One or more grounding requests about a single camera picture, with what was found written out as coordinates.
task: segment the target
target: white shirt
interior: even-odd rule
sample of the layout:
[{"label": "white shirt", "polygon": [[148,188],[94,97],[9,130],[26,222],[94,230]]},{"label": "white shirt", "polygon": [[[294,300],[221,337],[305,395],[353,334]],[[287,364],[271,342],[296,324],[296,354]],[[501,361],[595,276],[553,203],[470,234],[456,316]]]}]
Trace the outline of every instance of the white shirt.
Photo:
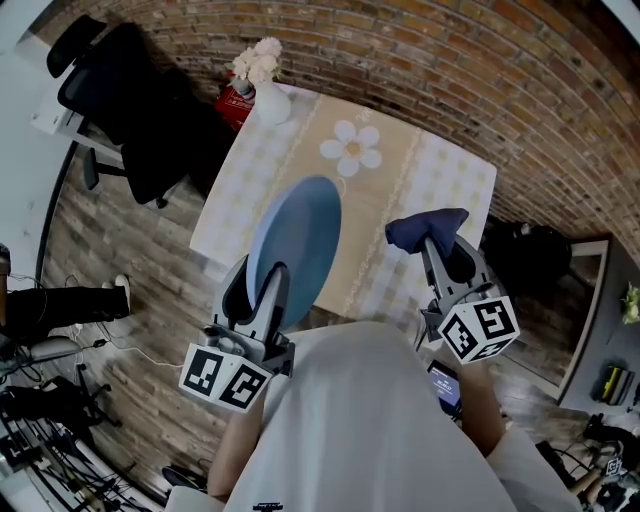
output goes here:
[{"label": "white shirt", "polygon": [[270,384],[264,431],[225,511],[579,511],[531,440],[511,428],[485,459],[440,409],[394,327],[291,336],[291,379]]}]

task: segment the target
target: phone screen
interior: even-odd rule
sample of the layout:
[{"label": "phone screen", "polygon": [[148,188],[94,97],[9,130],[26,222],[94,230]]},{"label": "phone screen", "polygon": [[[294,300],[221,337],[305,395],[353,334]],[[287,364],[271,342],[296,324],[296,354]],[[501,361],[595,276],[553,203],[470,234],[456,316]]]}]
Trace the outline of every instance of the phone screen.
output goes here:
[{"label": "phone screen", "polygon": [[460,383],[435,366],[431,367],[429,375],[438,393],[438,398],[452,407],[456,407],[460,402]]}]

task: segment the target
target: brick wall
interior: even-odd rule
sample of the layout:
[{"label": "brick wall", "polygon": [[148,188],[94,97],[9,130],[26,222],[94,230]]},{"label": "brick wall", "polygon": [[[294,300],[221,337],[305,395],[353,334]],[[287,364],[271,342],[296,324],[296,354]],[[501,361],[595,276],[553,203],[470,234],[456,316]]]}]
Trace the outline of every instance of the brick wall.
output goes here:
[{"label": "brick wall", "polygon": [[57,0],[35,30],[53,42],[85,12],[136,22],[205,94],[247,44],[278,37],[284,82],[493,162],[494,215],[611,231],[640,260],[640,52],[597,0]]}]

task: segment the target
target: smartphone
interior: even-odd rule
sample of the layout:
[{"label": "smartphone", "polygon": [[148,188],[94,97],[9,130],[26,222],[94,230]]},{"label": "smartphone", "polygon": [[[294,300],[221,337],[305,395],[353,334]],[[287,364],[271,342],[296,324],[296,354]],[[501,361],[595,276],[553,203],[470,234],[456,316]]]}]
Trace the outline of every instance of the smartphone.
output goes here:
[{"label": "smartphone", "polygon": [[438,361],[432,361],[427,368],[433,389],[440,400],[440,407],[452,418],[460,416],[460,382],[451,368]]}]

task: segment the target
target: red object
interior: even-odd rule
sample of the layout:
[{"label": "red object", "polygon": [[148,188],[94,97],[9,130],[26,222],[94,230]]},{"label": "red object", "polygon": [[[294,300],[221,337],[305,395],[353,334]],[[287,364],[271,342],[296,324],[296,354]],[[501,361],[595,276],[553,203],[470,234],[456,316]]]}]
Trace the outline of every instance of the red object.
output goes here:
[{"label": "red object", "polygon": [[215,107],[222,114],[225,121],[235,131],[239,131],[249,112],[251,112],[253,104],[247,103],[233,87],[225,87],[220,97],[216,100]]}]

